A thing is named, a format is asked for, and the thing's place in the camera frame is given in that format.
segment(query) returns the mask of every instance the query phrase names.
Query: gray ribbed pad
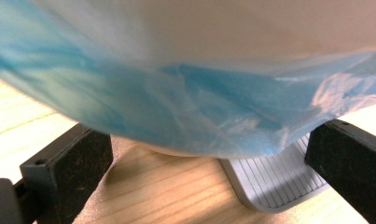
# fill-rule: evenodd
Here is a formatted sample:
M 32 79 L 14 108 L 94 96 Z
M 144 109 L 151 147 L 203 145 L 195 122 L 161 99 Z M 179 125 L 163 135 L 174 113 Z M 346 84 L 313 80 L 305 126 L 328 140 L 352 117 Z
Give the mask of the gray ribbed pad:
M 327 182 L 304 163 L 309 136 L 303 136 L 279 155 L 221 160 L 245 206 L 279 213 L 328 188 Z

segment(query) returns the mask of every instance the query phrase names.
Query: plastic bag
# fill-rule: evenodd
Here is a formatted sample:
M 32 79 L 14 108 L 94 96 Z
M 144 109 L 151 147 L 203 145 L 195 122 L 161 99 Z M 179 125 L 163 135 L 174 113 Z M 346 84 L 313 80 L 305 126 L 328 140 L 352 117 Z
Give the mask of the plastic bag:
M 105 133 L 275 154 L 376 104 L 376 2 L 275 3 L 0 0 L 0 78 Z

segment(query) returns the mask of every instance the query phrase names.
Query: wooden table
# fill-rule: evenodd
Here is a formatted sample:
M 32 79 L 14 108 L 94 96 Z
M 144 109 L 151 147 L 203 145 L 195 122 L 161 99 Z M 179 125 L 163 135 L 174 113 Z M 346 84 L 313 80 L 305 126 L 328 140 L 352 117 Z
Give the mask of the wooden table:
M 16 182 L 20 163 L 75 124 L 0 81 L 0 177 Z M 365 125 L 376 129 L 374 121 Z M 252 211 L 239 202 L 218 160 L 112 141 L 115 162 L 75 223 L 367 223 L 333 189 L 281 214 Z

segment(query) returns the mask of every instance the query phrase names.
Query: ribbed surface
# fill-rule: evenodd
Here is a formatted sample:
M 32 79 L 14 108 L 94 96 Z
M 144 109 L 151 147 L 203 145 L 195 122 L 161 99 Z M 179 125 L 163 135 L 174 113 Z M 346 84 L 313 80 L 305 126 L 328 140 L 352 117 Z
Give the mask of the ribbed surface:
M 240 181 L 233 184 L 242 184 L 244 197 L 267 212 L 279 212 L 313 197 L 327 182 L 304 163 L 309 136 L 279 155 L 230 161 Z

